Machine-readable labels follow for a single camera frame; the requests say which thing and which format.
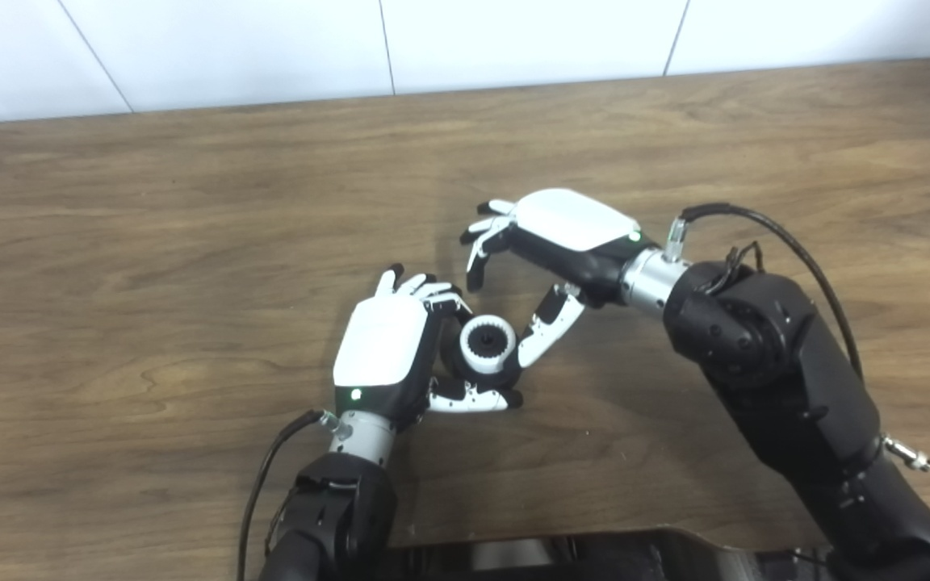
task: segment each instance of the white fingertip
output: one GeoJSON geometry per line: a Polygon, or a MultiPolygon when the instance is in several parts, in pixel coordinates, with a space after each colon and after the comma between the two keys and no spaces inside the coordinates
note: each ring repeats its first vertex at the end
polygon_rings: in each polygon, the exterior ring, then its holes
{"type": "Polygon", "coordinates": [[[472,234],[487,231],[487,229],[490,229],[490,227],[494,225],[494,219],[495,218],[486,218],[479,222],[475,222],[475,224],[469,225],[468,231],[472,232],[472,234]]]}
{"type": "Polygon", "coordinates": [[[490,206],[490,209],[498,214],[507,214],[512,212],[516,206],[515,202],[507,202],[505,199],[491,199],[490,202],[487,202],[487,205],[490,206]]]}
{"type": "Polygon", "coordinates": [[[465,310],[465,312],[468,312],[469,314],[472,313],[472,309],[468,308],[468,305],[465,304],[465,301],[462,301],[462,298],[459,297],[457,293],[444,293],[442,295],[432,295],[432,297],[428,297],[425,300],[429,301],[429,304],[444,303],[447,301],[451,301],[451,302],[458,304],[458,309],[465,310]]]}
{"type": "Polygon", "coordinates": [[[394,294],[395,282],[397,282],[397,273],[392,270],[383,272],[383,276],[379,277],[379,284],[375,288],[376,297],[383,297],[383,295],[394,294]]]}
{"type": "Polygon", "coordinates": [[[404,284],[401,284],[401,287],[398,288],[398,295],[413,295],[414,291],[418,290],[418,287],[425,284],[425,275],[417,274],[412,276],[410,279],[407,279],[404,284]]]}
{"type": "Polygon", "coordinates": [[[423,286],[418,287],[418,290],[414,291],[414,295],[420,299],[429,297],[429,295],[436,295],[442,293],[443,291],[449,290],[454,286],[449,282],[427,282],[423,286]]]}

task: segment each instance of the black gear center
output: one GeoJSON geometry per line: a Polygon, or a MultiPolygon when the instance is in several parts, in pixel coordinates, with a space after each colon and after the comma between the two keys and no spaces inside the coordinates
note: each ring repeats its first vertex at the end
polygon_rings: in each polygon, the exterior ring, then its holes
{"type": "Polygon", "coordinates": [[[480,357],[500,357],[509,348],[509,336],[495,324],[480,324],[469,333],[468,348],[480,357]]]}

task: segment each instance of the metal screw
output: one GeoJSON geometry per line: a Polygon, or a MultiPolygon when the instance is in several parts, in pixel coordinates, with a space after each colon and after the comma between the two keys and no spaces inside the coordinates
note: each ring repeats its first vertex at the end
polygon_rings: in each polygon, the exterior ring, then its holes
{"type": "Polygon", "coordinates": [[[930,459],[926,453],[920,452],[919,449],[912,449],[909,445],[890,437],[889,434],[882,434],[882,444],[885,445],[885,449],[888,449],[890,454],[907,464],[907,468],[930,472],[930,459]]]}

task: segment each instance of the black arm segment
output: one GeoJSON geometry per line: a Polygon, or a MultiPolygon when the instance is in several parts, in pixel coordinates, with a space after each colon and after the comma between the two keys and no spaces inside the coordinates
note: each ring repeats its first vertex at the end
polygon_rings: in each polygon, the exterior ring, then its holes
{"type": "Polygon", "coordinates": [[[843,581],[930,581],[930,508],[883,453],[878,409],[798,284],[700,262],[664,310],[764,464],[790,482],[832,545],[843,581]]]}

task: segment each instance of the black cable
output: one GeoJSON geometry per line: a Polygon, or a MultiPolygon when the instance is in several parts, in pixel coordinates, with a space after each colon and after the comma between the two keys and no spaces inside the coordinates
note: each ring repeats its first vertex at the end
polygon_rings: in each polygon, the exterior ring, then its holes
{"type": "Polygon", "coordinates": [[[785,242],[787,247],[797,255],[798,259],[801,260],[804,265],[806,265],[806,268],[809,269],[816,283],[819,284],[820,290],[823,292],[823,297],[827,299],[827,305],[830,306],[831,312],[835,314],[838,330],[842,335],[842,340],[845,341],[845,352],[849,357],[849,365],[852,367],[853,371],[856,371],[856,375],[859,376],[860,380],[863,380],[863,368],[860,364],[860,350],[857,349],[856,337],[853,337],[853,329],[849,327],[848,317],[845,316],[845,311],[842,309],[841,302],[838,301],[838,295],[835,295],[835,290],[831,288],[831,283],[827,282],[827,276],[823,275],[823,270],[820,269],[820,265],[816,264],[816,261],[813,260],[809,251],[806,250],[802,244],[798,243],[798,240],[796,240],[794,236],[791,236],[786,229],[767,216],[754,210],[749,210],[748,208],[732,206],[730,203],[703,203],[701,206],[692,206],[683,210],[679,217],[690,223],[705,216],[726,215],[741,216],[756,222],[756,224],[761,225],[761,227],[767,228],[777,236],[777,238],[780,238],[782,242],[785,242]]]}
{"type": "Polygon", "coordinates": [[[250,499],[246,501],[246,511],[243,512],[243,525],[239,528],[239,563],[236,569],[236,581],[244,581],[244,578],[246,578],[246,547],[250,543],[250,522],[253,520],[253,509],[258,505],[258,497],[261,496],[261,489],[265,485],[265,479],[268,478],[268,470],[270,470],[270,464],[274,460],[274,454],[278,452],[278,449],[282,448],[287,439],[292,437],[292,434],[298,433],[300,430],[317,422],[321,419],[321,416],[322,412],[315,412],[311,409],[310,412],[305,412],[300,418],[289,422],[288,426],[282,428],[277,437],[274,437],[272,445],[270,445],[268,452],[265,453],[265,459],[261,462],[261,468],[258,470],[258,477],[253,481],[253,488],[250,489],[250,499]]]}

